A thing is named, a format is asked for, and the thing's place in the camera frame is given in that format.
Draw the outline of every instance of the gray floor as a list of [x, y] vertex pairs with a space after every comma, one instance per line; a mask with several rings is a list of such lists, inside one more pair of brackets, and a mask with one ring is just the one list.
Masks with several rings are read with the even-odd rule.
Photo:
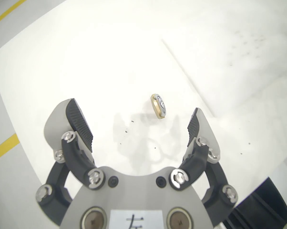
[[[0, 14], [17, 1], [0, 0]], [[26, 1], [0, 22], [0, 47], [63, 1]], [[14, 132], [0, 96], [0, 144]], [[34, 195], [40, 185], [21, 145], [0, 158], [0, 228], [56, 227], [35, 202]]]

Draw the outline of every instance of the white table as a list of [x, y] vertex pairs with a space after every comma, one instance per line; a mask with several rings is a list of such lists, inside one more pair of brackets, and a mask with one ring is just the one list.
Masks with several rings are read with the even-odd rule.
[[[239, 201], [261, 184], [287, 156], [287, 74], [215, 118], [183, 73], [186, 64], [163, 44], [173, 28], [223, 1], [67, 0], [3, 46], [1, 95], [41, 182], [54, 163], [44, 124], [59, 102], [74, 97], [94, 134], [98, 166], [133, 175], [177, 167], [200, 107]], [[165, 119], [154, 116], [154, 93], [166, 104]], [[74, 196], [80, 185], [71, 177], [67, 186]], [[202, 197], [206, 178], [194, 187]]]

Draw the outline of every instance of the black plastic part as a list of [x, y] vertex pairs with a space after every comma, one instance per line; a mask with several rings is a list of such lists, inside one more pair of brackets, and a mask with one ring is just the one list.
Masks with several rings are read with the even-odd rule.
[[68, 169], [81, 183], [88, 187], [90, 182], [87, 173], [96, 166], [88, 159], [84, 151], [79, 149], [77, 136], [69, 143], [62, 139], [61, 143]]
[[190, 122], [187, 127], [188, 132], [189, 132], [189, 142], [188, 142], [187, 147], [189, 146], [191, 141], [194, 139], [194, 137], [197, 137], [199, 133], [200, 124], [197, 118], [197, 111], [198, 111], [198, 108], [196, 108], [195, 111], [193, 112]]
[[108, 185], [109, 187], [111, 188], [114, 188], [117, 186], [119, 180], [118, 180], [118, 177], [116, 176], [111, 176], [109, 179], [108, 179]]
[[47, 217], [58, 226], [61, 225], [65, 213], [72, 202], [68, 190], [64, 188], [68, 173], [69, 169], [65, 163], [60, 164], [56, 162], [53, 165], [46, 181], [46, 184], [52, 187], [52, 193], [39, 203]]
[[222, 192], [223, 186], [228, 183], [220, 163], [212, 164], [207, 162], [205, 172], [210, 188], [206, 191], [202, 203], [212, 225], [215, 227], [233, 211], [234, 204]]
[[74, 131], [77, 131], [87, 148], [92, 152], [93, 135], [75, 99], [71, 99], [66, 107], [66, 117]]
[[158, 187], [164, 188], [167, 185], [167, 181], [166, 181], [166, 179], [164, 177], [158, 177], [156, 179], [156, 184], [157, 184]]
[[184, 170], [188, 177], [189, 181], [181, 184], [180, 188], [177, 189], [169, 180], [170, 185], [177, 191], [182, 191], [192, 185], [205, 171], [207, 157], [208, 157], [208, 146], [198, 146], [194, 145], [193, 153], [188, 158], [186, 158], [182, 164], [179, 166], [179, 169]]
[[227, 229], [282, 229], [287, 223], [287, 206], [267, 178], [223, 223]]

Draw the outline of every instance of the white surface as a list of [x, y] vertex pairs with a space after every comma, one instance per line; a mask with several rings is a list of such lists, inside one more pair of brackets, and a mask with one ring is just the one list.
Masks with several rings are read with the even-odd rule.
[[111, 210], [109, 229], [130, 228], [132, 215], [134, 215], [132, 228], [164, 229], [161, 210]]
[[283, 18], [261, 1], [230, 0], [189, 18], [164, 41], [211, 112], [222, 116], [287, 70]]
[[[54, 162], [43, 126], [53, 108], [70, 97], [77, 99], [94, 134], [98, 166], [134, 175], [178, 166], [195, 107], [209, 120], [220, 144], [221, 165], [240, 201], [283, 161], [287, 73], [243, 105], [213, 118], [160, 41], [172, 28], [185, 25], [187, 17], [221, 1], [67, 0], [0, 49], [1, 95], [41, 182]], [[154, 117], [153, 93], [166, 105], [163, 120]], [[74, 195], [79, 184], [69, 180]], [[202, 197], [206, 181], [194, 186]]]

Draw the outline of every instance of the round metal button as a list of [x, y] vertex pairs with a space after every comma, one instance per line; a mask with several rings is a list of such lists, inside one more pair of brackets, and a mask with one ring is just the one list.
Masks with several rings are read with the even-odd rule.
[[81, 229], [105, 229], [106, 223], [105, 211], [99, 207], [92, 207], [84, 214]]
[[192, 229], [190, 215], [183, 208], [172, 209], [167, 216], [168, 229]]

